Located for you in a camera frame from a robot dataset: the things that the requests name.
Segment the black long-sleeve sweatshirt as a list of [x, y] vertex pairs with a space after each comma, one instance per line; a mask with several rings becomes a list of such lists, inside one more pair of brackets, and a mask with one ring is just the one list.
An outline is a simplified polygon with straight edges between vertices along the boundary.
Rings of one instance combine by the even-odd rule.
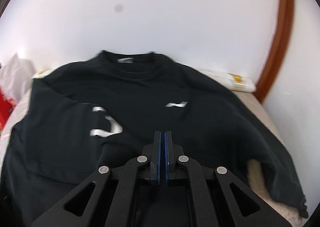
[[34, 79], [1, 172], [1, 226], [288, 226], [308, 217], [290, 154], [230, 90], [155, 53], [95, 58]]

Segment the striped beige mattress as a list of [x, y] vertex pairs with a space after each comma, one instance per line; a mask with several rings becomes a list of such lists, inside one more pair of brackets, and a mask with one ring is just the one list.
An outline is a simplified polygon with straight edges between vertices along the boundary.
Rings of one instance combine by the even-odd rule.
[[273, 200], [303, 208], [292, 159], [280, 141], [233, 94], [193, 91], [63, 94], [34, 89], [11, 131], [1, 175], [1, 226], [33, 221], [98, 167], [119, 167], [141, 154], [156, 131], [201, 165], [224, 166], [247, 180], [261, 163]]

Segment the red paper shopping bag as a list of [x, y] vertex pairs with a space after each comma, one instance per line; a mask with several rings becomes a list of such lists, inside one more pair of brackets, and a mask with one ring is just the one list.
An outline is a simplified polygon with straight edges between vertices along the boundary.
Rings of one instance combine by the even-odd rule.
[[11, 115], [15, 106], [16, 106], [15, 101], [12, 98], [8, 99], [1, 92], [1, 96], [0, 96], [0, 128], [1, 128], [1, 132], [3, 131], [3, 128], [4, 128], [5, 124], [7, 123], [7, 120], [9, 118], [9, 116]]

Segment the white Miniso paper bag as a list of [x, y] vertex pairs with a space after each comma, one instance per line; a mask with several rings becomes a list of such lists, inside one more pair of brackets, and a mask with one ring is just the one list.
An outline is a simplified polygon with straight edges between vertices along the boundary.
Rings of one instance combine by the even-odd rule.
[[31, 60], [13, 55], [1, 68], [1, 91], [4, 97], [15, 105], [18, 104], [31, 87], [31, 79], [35, 73]]

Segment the brown wooden bed frame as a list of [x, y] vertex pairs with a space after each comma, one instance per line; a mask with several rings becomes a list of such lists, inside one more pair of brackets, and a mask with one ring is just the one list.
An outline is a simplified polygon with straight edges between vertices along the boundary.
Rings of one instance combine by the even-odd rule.
[[260, 103], [266, 99], [285, 59], [293, 26], [294, 9], [295, 0], [279, 0], [276, 32], [254, 93]]

